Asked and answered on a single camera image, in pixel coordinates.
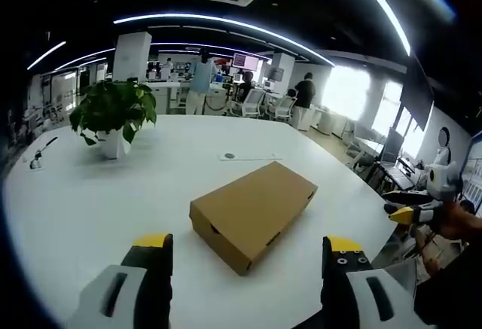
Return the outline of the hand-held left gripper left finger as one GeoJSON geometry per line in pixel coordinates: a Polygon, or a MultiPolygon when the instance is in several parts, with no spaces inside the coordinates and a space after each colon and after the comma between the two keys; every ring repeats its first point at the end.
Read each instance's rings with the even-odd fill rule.
{"type": "Polygon", "coordinates": [[[137,239],[81,291],[67,328],[170,328],[173,235],[137,239]]]}

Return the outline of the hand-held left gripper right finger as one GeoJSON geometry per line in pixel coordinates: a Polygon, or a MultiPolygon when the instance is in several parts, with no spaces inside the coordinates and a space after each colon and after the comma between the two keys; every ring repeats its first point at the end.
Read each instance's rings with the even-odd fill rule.
{"type": "Polygon", "coordinates": [[[416,262],[375,269],[362,247],[323,238],[321,314],[325,328],[416,328],[416,262]]]}

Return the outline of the person's right hand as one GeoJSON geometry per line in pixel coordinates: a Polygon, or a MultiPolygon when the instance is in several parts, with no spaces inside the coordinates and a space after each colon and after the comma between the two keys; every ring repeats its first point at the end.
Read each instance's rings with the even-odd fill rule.
{"type": "Polygon", "coordinates": [[[481,218],[466,212],[458,203],[446,203],[439,233],[446,239],[481,240],[481,218]]]}

